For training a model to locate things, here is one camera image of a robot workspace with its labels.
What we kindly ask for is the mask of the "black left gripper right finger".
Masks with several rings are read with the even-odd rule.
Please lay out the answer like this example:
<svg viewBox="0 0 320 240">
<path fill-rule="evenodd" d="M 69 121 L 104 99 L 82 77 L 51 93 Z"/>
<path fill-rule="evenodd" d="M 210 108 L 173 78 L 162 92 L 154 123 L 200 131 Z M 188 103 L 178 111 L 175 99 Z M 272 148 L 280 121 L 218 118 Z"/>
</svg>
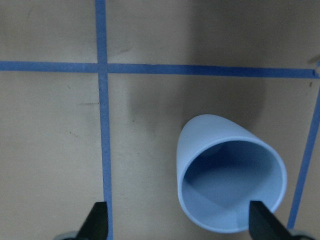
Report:
<svg viewBox="0 0 320 240">
<path fill-rule="evenodd" d="M 248 230 L 252 240 L 298 240 L 264 205 L 251 200 L 249 204 Z"/>
</svg>

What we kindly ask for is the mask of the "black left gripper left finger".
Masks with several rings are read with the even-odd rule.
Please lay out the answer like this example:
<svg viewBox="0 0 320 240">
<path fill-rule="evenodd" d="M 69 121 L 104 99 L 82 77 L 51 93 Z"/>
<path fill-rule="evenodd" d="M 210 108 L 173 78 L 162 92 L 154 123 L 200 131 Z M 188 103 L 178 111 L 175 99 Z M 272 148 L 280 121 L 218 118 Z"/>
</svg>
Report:
<svg viewBox="0 0 320 240">
<path fill-rule="evenodd" d="M 108 237 L 108 207 L 96 202 L 77 233 L 76 240 L 106 240 Z"/>
</svg>

